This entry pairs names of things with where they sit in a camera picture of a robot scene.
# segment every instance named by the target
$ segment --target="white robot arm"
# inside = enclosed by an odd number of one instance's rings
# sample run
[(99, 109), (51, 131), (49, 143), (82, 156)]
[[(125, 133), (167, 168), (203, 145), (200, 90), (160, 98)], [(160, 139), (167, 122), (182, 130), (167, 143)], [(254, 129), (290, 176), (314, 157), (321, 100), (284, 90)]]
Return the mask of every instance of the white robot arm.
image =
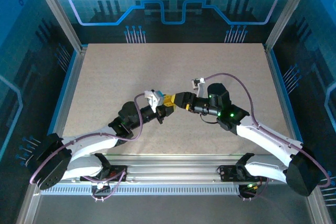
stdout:
[[(194, 87), (200, 88), (204, 82), (194, 81)], [(301, 142), (260, 124), (247, 111), (232, 104), (228, 91), (221, 83), (208, 86), (207, 98), (199, 97), (199, 93), (182, 92), (170, 96), (160, 91), (146, 91), (144, 94), (148, 106), (138, 111), (134, 102), (127, 102), (119, 111), (119, 116), (98, 131), (64, 138), (56, 134), (48, 136), (26, 162), (33, 174), (31, 182), (37, 183), (40, 189), (47, 189), (67, 178), (90, 176), (106, 179), (111, 174), (107, 160), (102, 155), (87, 155), (126, 142), (119, 137), (130, 139), (132, 130), (141, 124), (139, 115), (143, 123), (152, 119), (162, 123), (177, 106), (192, 113), (213, 115), (224, 130), (244, 137), (272, 153), (273, 156), (245, 154), (236, 164), (242, 181), (249, 177), (267, 177), (287, 183), (301, 195), (310, 195), (323, 174), (309, 158), (299, 152), (304, 149)]]

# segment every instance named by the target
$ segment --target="glass panel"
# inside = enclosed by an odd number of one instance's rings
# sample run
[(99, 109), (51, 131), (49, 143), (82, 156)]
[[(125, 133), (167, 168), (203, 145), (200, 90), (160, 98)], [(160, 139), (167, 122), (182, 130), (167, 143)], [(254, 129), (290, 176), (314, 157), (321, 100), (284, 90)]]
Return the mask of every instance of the glass panel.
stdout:
[(265, 42), (287, 0), (60, 0), (82, 43)]
[(44, 0), (0, 0), (1, 223), (15, 223), (25, 159), (47, 134), (73, 48)]
[[(334, 177), (336, 0), (301, 0), (274, 52), (302, 139)], [(335, 218), (335, 181), (322, 192)]]

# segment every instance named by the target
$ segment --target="cable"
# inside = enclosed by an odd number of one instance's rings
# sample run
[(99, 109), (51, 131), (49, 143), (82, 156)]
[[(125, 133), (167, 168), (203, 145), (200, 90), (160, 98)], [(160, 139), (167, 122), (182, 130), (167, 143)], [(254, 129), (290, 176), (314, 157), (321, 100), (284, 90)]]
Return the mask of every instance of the cable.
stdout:
[(139, 109), (139, 105), (137, 103), (137, 99), (141, 96), (143, 96), (144, 93), (141, 93), (141, 94), (138, 94), (135, 98), (134, 98), (134, 104), (135, 104), (135, 108), (137, 109), (137, 112), (138, 112), (138, 115), (139, 115), (139, 119), (140, 119), (140, 130), (139, 130), (139, 133), (137, 134), (137, 136), (135, 138), (124, 138), (124, 137), (119, 137), (119, 136), (116, 136), (116, 135), (112, 135), (112, 134), (109, 134), (109, 133), (90, 133), (90, 134), (86, 134), (86, 135), (83, 135), (83, 136), (80, 136), (72, 141), (70, 141), (69, 143), (66, 143), (65, 145), (61, 146), (60, 148), (58, 148), (57, 150), (55, 150), (53, 153), (51, 153), (41, 164), (40, 166), (36, 169), (36, 171), (33, 173), (33, 175), (30, 177), (30, 180), (29, 180), (29, 183), (31, 185), (34, 184), (34, 179), (35, 177), (37, 176), (37, 174), (43, 169), (43, 167), (54, 157), (56, 156), (61, 150), (63, 150), (64, 148), (68, 147), (69, 145), (71, 144), (75, 144), (76, 142), (78, 141), (81, 141), (83, 139), (86, 139), (88, 137), (91, 137), (91, 136), (109, 136), (109, 137), (114, 137), (114, 138), (117, 138), (117, 139), (120, 139), (120, 140), (124, 140), (124, 141), (135, 141), (137, 140), (141, 133), (142, 133), (142, 129), (143, 129), (143, 121), (142, 121), (142, 116), (141, 116), (141, 111)]
[(208, 121), (205, 121), (203, 119), (203, 117), (202, 117), (202, 114), (200, 114), (200, 117), (201, 117), (202, 121), (205, 122), (205, 123), (208, 123), (208, 124), (217, 124), (218, 123), (218, 122), (208, 122)]
[(251, 118), (252, 118), (253, 122), (257, 125), (257, 129), (259, 129), (264, 134), (269, 135), (269, 136), (277, 139), (278, 141), (280, 141), (280, 142), (282, 142), (282, 143), (290, 146), (291, 148), (295, 149), (296, 151), (301, 152), (304, 156), (306, 156), (308, 159), (310, 159), (323, 172), (323, 174), (327, 178), (327, 182), (325, 184), (323, 184), (323, 185), (319, 185), (319, 187), (325, 188), (325, 187), (330, 186), (330, 184), (331, 184), (330, 176), (327, 173), (327, 171), (323, 168), (323, 166), (319, 164), (319, 162), (317, 162), (312, 156), (310, 156), (307, 152), (305, 152), (301, 148), (299, 148), (299, 147), (297, 147), (295, 145), (292, 145), (290, 142), (288, 142), (288, 141), (286, 141), (286, 140), (278, 137), (277, 135), (274, 135), (273, 133), (267, 131), (265, 128), (263, 128), (262, 126), (259, 125), (259, 123), (257, 122), (257, 120), (256, 120), (256, 118), (254, 116), (254, 106), (253, 106), (252, 97), (251, 97), (250, 93), (248, 92), (246, 86), (242, 83), (242, 81), (240, 81), (237, 77), (235, 77), (233, 74), (230, 74), (230, 73), (216, 73), (216, 74), (213, 74), (212, 76), (204, 78), (204, 80), (207, 81), (207, 80), (209, 80), (211, 78), (214, 78), (216, 76), (230, 76), (233, 79), (235, 79), (236, 81), (238, 81), (239, 84), (244, 88), (244, 90), (245, 90), (245, 92), (246, 92), (246, 94), (248, 96), (248, 99), (250, 101), (250, 105), (251, 105)]
[(101, 197), (101, 198), (99, 199), (99, 198), (96, 198), (96, 196), (95, 196), (95, 192), (93, 192), (92, 195), (91, 195), (91, 197), (92, 197), (93, 199), (95, 199), (96, 201), (97, 201), (97, 200), (99, 200), (99, 201), (104, 201), (104, 200), (110, 198), (110, 197), (116, 192), (116, 190), (118, 189), (118, 186), (120, 185), (120, 183), (121, 183), (123, 177), (125, 176), (125, 174), (126, 174), (126, 172), (123, 170), (123, 171), (122, 171), (122, 174), (121, 174), (121, 176), (120, 176), (120, 178), (119, 178), (118, 183), (115, 185), (115, 187), (113, 188), (113, 190), (111, 190), (111, 192), (108, 194), (108, 196)]
[[(253, 194), (254, 197), (253, 197), (253, 198), (248, 198), (249, 201), (252, 201), (252, 200), (255, 200), (255, 199), (259, 198), (259, 197), (266, 191), (267, 186), (268, 186), (268, 183), (269, 183), (269, 178), (267, 178), (266, 183), (265, 183), (265, 186), (263, 187), (263, 189), (261, 190), (261, 192), (258, 193), (258, 194)], [(239, 196), (240, 196), (240, 198), (242, 198), (243, 200), (247, 199), (247, 198), (244, 198), (242, 195), (239, 195)]]
[(104, 182), (108, 182), (110, 180), (113, 180), (115, 178), (118, 178), (123, 172), (124, 172), (124, 170), (121, 171), (120, 173), (118, 173), (118, 174), (110, 177), (110, 178), (105, 178), (105, 179), (102, 179), (102, 180), (93, 179), (93, 178), (90, 178), (89, 176), (82, 176), (82, 177), (85, 178), (85, 179), (87, 179), (88, 181), (91, 181), (91, 182), (104, 183)]

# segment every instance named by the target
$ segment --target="enclosure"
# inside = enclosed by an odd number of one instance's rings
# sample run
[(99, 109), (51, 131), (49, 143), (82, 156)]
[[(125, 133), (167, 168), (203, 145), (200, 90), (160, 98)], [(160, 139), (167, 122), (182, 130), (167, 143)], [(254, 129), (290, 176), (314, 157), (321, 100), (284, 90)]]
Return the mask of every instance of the enclosure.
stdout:
[[(126, 182), (104, 203), (95, 203), (93, 185), (79, 178), (40, 191), (29, 185), (25, 161), (35, 140), (99, 129), (144, 90), (193, 92), (192, 79), (227, 72), (251, 92), (256, 117), (303, 142), (333, 179), (336, 0), (0, 5), (3, 223), (335, 222), (334, 180), (307, 198), (276, 181), (266, 199), (251, 203), (222, 191), (235, 184), (221, 182), (218, 166), (235, 164), (245, 153), (269, 153), (182, 110), (162, 125), (146, 124), (138, 141), (103, 151), (111, 164), (128, 166)], [(249, 109), (234, 80), (216, 81)]]

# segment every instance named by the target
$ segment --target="wooden table surface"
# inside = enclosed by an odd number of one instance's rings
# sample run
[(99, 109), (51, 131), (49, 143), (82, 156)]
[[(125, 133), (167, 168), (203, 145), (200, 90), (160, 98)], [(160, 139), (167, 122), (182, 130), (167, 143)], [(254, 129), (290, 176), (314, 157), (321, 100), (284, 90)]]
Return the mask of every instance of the wooden table surface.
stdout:
[[(144, 90), (193, 92), (191, 80), (218, 72), (237, 76), (250, 91), (256, 118), (289, 135), (262, 44), (89, 44), (72, 100), (64, 136), (97, 130), (118, 116), (122, 105)], [(233, 104), (250, 111), (247, 95), (230, 77), (222, 82)], [(144, 98), (140, 107), (146, 106)], [(267, 154), (261, 147), (196, 114), (177, 108), (162, 125), (144, 126), (138, 141), (114, 154)]]

